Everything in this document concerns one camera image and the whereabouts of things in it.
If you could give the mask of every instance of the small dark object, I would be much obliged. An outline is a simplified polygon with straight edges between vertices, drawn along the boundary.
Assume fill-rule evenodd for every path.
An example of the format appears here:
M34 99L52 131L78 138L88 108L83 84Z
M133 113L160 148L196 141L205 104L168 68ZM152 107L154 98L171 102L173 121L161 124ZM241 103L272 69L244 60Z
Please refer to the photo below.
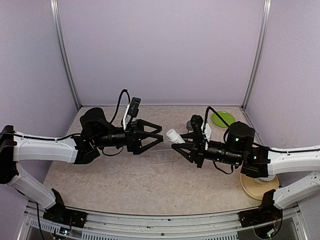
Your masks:
M14 162L14 126L7 125L3 128L0 135L0 184L9 183L14 176L19 175L16 163Z
M60 194L53 188L52 191L55 196L55 205L44 212L43 218L55 223L83 229L86 223L87 213L66 208Z
M270 230L272 230L275 226L273 224L269 224L269 225L265 225L265 226L261 226L258 228L254 229L254 233L255 235L257 235L259 238L261 239L270 239L270 237L268 236L268 232Z
M70 232L71 232L70 228L60 227L59 233L61 235L69 236Z
M132 101L130 103L129 110L128 110L129 116L131 116L133 118L137 117L138 112L139 112L138 107L139 107L140 102L141 102L140 98L137 98L137 97L132 98Z
M186 122L186 126L185 126L186 130L187 130L187 134L189 134L190 132L193 132L194 129L191 126L191 121L187 121Z
M239 212L243 228L272 222L277 217L283 218L283 211L274 206L274 192L272 189L263 195L262 203L258 208Z

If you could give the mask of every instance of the black cable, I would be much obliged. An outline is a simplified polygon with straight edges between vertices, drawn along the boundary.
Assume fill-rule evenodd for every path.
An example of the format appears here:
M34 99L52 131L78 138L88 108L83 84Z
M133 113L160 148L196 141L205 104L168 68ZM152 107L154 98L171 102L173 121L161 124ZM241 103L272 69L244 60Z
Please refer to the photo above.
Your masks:
M128 97L128 103L131 102L131 100L130 100L130 95L129 95L129 93L128 93L128 89L123 89L123 90L121 91L120 95L119 95L119 99L118 99L118 103L116 104L116 109L115 109L114 115L113 115L113 117L112 117L112 119L111 119L111 121L110 121L111 124L113 123L113 121L115 120L115 118L116 118L116 116L117 116L117 114L118 114L120 102L121 102L121 99L122 99L122 95L123 95L124 93L126 93L126 96Z
M259 147L260 149L265 149L268 150L270 152L274 152L274 153L279 153L279 154L298 154L298 153L309 153L309 152L318 152L320 151L320 148L315 148L315 149L308 149L308 150L293 150L293 151L280 151L280 150L274 150L268 146L263 146L260 145L258 143L253 143L253 145Z
M205 110L205 115L204 115L204 123L203 123L203 130L202 130L202 133L204 134L205 133L205 130L206 130L206 124L208 122L208 114L209 114L209 110L211 110L229 129L229 124L222 118L222 116L220 116L216 110L214 110L211 106L208 106ZM205 139L206 143L211 146L210 142Z
M284 221L284 216L283 216L283 213L281 213L280 225L279 225L279 227L277 226L277 227L274 228L276 231L274 231L274 233L271 236L266 236L268 239L273 238L275 235L277 235L280 232L280 229L282 227L282 222L283 221Z
M45 138L45 137L37 137L37 136L25 136L25 135L20 135L20 134L16 134L16 133L11 133L11 132L0 132L0 135L11 135L11 136L15 136L18 138L22 138L22 139L33 139L33 140L42 140L42 141L52 141L52 142L56 142L56 141L61 141L73 136L80 136L80 133L72 133L69 134L67 136L63 136L63 137L59 137L59 138Z
M39 204L37 202L35 204L36 204L36 213L37 213L37 217L38 217L38 225L39 225L40 234L41 234L42 239L46 240L44 233L42 232L41 224L40 224Z
M205 111L205 116L204 116L204 125L203 125L203 130L202 130L202 133L205 132L206 130L206 123L208 122L208 114L209 114L209 110L211 110L228 128L226 129L226 131L224 132L224 135L223 135L223 140L224 142L226 143L226 136L229 132L229 124L216 112L216 110L214 110L211 106L208 106L206 108L206 111ZM211 146L210 142L205 139L206 143ZM280 151L280 150L274 150L268 146L263 146L263 145L260 145L258 143L253 143L253 145L259 147L260 149L264 149L264 150L268 150L270 152L274 152L274 153L279 153L279 154L298 154L298 153L309 153L309 152L318 152L320 151L320 148L315 148L315 149L308 149L308 150L293 150L293 151Z
M227 137L227 134L229 133L229 128L227 128L223 134L223 141L224 143L226 144L227 143L227 140L226 140L226 137Z
M120 150L119 152L115 153L115 154L106 154L106 153L104 152L105 149L103 149L103 150L102 150L102 154L105 155L105 156L107 156L107 157L114 157L114 156L119 155L119 154L123 151L123 149L124 149L124 146L121 146L121 150Z
M223 172L224 174L230 175L230 174L232 174L234 172L234 166L233 165L231 165L231 172L226 172L225 170L219 168L214 161L213 161L213 165L217 170Z

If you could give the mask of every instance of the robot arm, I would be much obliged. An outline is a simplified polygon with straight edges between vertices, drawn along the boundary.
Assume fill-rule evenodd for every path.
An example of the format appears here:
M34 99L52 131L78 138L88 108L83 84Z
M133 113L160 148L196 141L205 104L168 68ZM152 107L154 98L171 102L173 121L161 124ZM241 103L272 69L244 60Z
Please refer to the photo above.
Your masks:
M251 178L272 180L280 173L314 171L293 184L266 192L257 209L239 213L241 225L248 227L273 221L282 217L282 209L307 198L320 190L319 146L278 149L264 146L253 147L255 130L242 122L229 126L224 143L210 140L205 135L205 122L201 116L191 118L192 133L182 134L183 142L172 144L172 148L189 162L201 168L204 159L241 167L241 173Z
M81 118L81 134L69 137L42 137L15 132L7 125L0 132L0 184L7 184L39 203L44 209L43 218L65 224L84 227L86 213L67 209L60 194L44 187L20 165L24 160L60 161L71 164L89 164L100 156L105 147L126 146L128 152L139 155L163 142L162 127L142 119L132 122L138 115L140 99L133 97L123 118L123 127L115 127L106 120L103 110L91 108ZM145 131L145 127L154 128ZM142 140L154 141L142 145Z

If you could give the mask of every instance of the speckled table surface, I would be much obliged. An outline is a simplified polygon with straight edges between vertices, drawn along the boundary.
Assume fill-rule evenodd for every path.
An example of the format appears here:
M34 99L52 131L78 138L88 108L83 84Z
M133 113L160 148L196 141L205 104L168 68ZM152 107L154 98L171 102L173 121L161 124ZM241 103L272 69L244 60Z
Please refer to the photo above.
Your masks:
M115 107L102 107L107 120ZM79 122L89 108L83 107L68 133L81 132ZM162 126L162 135L174 128L185 133L186 122L193 114L205 115L204 106L140 106L138 119ZM216 107L231 113L237 121L245 122L238 107ZM125 108L120 107L114 123L120 126ZM208 121L211 139L223 141L225 129ZM205 160L201 169L177 155L173 161L154 163L150 153L169 150L164 142L141 155L133 156L126 148L114 157L100 156L88 165L53 162L44 184L60 192L66 206L106 213L134 215L191 215L225 212L255 207L258 200L250 198L240 183L240 169L226 175ZM228 165L219 167L230 171Z

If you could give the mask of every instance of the clear plastic tray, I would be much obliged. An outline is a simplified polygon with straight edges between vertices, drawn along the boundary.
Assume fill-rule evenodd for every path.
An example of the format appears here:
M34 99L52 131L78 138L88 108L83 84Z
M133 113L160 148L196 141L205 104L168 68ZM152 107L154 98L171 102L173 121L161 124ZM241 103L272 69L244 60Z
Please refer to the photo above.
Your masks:
M150 152L152 164L168 163L178 161L179 155L173 149L154 150Z

